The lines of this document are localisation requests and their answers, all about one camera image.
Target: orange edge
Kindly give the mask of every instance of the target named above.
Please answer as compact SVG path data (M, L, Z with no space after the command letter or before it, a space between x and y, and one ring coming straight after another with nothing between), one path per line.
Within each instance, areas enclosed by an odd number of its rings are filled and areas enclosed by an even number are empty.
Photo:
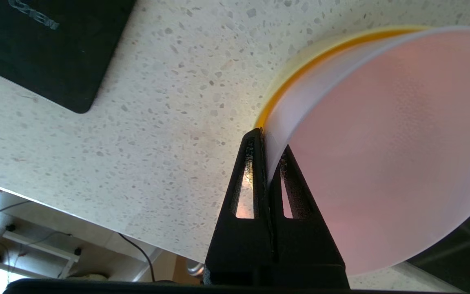
M297 82L297 80L304 75L306 72L308 72L310 69L315 67L319 62L322 62L332 56L333 54L340 52L342 50L345 50L347 48L350 48L355 45L359 45L362 43L370 42L370 41L376 41L380 39L385 39L385 38L390 38L390 37L396 37L399 35L404 35L406 33L411 33L411 32L418 32L425 30L425 27L419 27L419 28L407 28L407 29L394 29L390 31L379 31L379 32L373 32L371 34L365 35L365 36L358 36L355 39L351 39L349 41L345 41L342 44L336 45L333 48L330 48L329 50L322 52L320 55L317 57L313 58L311 61L306 63L304 66L302 66L300 69L298 69L289 79L280 86L280 88L274 93L274 95L269 99L267 102L266 106L264 106L263 110L261 111L261 114L259 115L259 118L257 119L255 123L255 128L264 128L264 125L267 121L267 118L269 114L272 112L273 108L277 104L277 102L280 100L280 97L284 95L284 93L293 85L293 83Z

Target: terrazzo countertop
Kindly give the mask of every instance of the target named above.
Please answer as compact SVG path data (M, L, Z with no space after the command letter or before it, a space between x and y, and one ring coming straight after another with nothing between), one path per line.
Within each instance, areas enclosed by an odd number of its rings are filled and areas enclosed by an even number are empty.
M139 0L88 113L0 78L0 188L203 261L278 69L399 24L470 25L470 0Z

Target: black laptop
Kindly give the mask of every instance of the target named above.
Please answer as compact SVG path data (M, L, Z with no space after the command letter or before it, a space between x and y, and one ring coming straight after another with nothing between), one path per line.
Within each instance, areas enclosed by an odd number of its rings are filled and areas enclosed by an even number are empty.
M134 2L0 0L0 76L87 112Z

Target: yellow rim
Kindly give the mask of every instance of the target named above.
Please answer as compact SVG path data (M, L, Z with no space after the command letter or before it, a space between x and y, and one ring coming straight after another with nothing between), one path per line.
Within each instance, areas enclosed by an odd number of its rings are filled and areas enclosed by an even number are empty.
M257 119L255 123L256 128L264 128L264 125L267 121L267 118L277 102L280 100L280 97L284 95L284 93L293 85L293 83L297 82L297 80L304 75L306 72L308 72L310 69L315 67L315 65L318 65L320 62L323 62L330 56L336 54L337 52L340 52L342 50L345 50L347 48L353 47L355 45L359 45L362 43L366 42L371 42L371 41L377 41L380 39L385 39L385 38L390 38L390 37L396 37L399 35L405 35L407 33L411 32L418 32L422 30L426 30L428 27L419 27L419 26L414 26L414 27L404 27L404 28L381 28L380 31L375 30L370 33L366 32L365 35L362 32L362 35L356 36L356 37L351 37L345 41L342 41L341 43L338 43L330 48L327 48L325 51L321 52L318 56L313 58L311 61L306 63L304 66L300 67L293 75L289 77L289 79L280 86L280 88L272 95L272 97L269 99L269 101L266 103L264 106L263 110L261 111L261 114L259 115L259 118Z

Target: speckled white countertop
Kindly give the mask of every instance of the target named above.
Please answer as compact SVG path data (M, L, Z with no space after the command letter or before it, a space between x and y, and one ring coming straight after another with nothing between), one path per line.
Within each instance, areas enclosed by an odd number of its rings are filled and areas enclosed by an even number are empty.
M470 0L139 0L88 113L0 78L0 187L203 261L277 70L399 24L470 25Z

